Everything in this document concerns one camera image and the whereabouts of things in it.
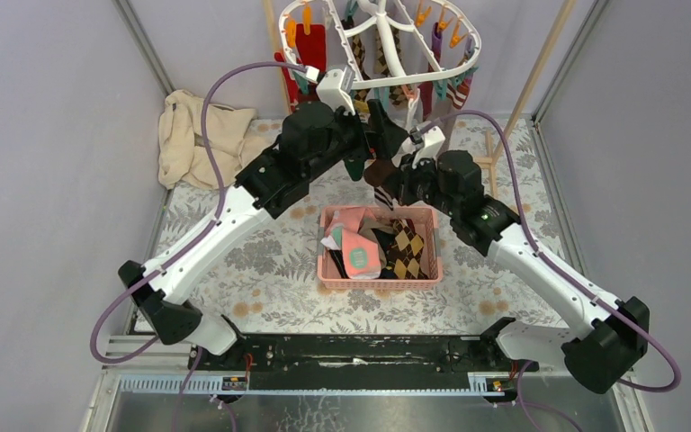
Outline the brown argyle sock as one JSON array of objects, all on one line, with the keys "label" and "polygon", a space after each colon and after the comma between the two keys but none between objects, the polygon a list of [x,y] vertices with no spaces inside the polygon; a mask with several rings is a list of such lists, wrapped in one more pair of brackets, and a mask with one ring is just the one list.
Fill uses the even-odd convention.
[{"label": "brown argyle sock", "polygon": [[395,219],[391,221],[391,226],[395,236],[385,252],[385,277],[398,280],[426,280],[428,276],[421,267],[426,243],[417,233],[414,222]]}]

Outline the pink sock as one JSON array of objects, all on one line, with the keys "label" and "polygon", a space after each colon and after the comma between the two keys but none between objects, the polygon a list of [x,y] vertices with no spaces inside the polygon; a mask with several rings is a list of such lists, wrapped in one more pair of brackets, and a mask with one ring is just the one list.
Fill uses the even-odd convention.
[{"label": "pink sock", "polygon": [[372,280],[381,274],[377,241],[359,233],[368,220],[374,220],[374,216],[366,207],[336,209],[320,241],[325,248],[341,252],[345,274],[349,279]]}]

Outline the black pinstriped sock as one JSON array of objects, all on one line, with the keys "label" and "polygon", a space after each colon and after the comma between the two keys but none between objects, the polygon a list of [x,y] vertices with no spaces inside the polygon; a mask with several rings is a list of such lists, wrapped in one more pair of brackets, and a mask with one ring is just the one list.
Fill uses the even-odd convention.
[{"label": "black pinstriped sock", "polygon": [[330,249],[328,251],[328,255],[330,256],[330,260],[333,263],[333,266],[337,269],[337,273],[341,279],[348,279],[349,276],[346,271],[345,267],[345,261],[343,257],[343,253],[341,250],[333,250]]}]

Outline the beige long sock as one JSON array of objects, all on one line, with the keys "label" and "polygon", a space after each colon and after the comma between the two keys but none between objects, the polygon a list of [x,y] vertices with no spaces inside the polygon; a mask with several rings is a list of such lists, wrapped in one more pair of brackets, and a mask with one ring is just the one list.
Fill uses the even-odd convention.
[{"label": "beige long sock", "polygon": [[381,247],[389,247],[396,237],[396,230],[391,225],[372,218],[363,219],[358,233]]}]

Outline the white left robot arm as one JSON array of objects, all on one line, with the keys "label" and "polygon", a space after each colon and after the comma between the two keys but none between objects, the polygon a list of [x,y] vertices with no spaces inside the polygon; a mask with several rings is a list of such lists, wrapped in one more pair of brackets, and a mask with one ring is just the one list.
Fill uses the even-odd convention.
[{"label": "white left robot arm", "polygon": [[118,276],[139,313],[166,346],[183,341],[208,350],[220,369],[240,364],[243,347],[224,319],[209,319],[190,303],[193,290],[222,257],[245,237],[277,219],[310,192],[311,184],[339,163],[355,181],[366,161],[389,161],[410,133],[380,102],[368,103],[362,121],[346,108],[309,102],[286,117],[273,144],[250,161],[220,191],[217,208],[171,248],[144,264],[123,263]]}]

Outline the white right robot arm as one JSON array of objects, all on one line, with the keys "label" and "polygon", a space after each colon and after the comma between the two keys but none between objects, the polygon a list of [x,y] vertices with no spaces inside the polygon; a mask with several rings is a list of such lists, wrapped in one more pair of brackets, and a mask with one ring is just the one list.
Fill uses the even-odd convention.
[{"label": "white right robot arm", "polygon": [[480,346],[489,369],[501,371],[514,360],[563,366],[585,389],[602,394],[646,355],[642,333],[650,327],[649,307],[594,285],[542,247],[517,213],[484,192],[480,167],[469,153],[404,156],[390,191],[401,203],[426,203],[446,215],[462,243],[520,278],[567,325],[561,336],[555,328],[506,319]]}]

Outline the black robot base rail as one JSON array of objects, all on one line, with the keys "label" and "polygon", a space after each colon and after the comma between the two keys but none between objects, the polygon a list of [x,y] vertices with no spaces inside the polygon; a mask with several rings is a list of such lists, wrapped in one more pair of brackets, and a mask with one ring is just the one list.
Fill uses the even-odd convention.
[{"label": "black robot base rail", "polygon": [[225,392],[462,393],[516,397],[519,364],[491,337],[246,334],[224,354],[192,351],[190,365]]}]

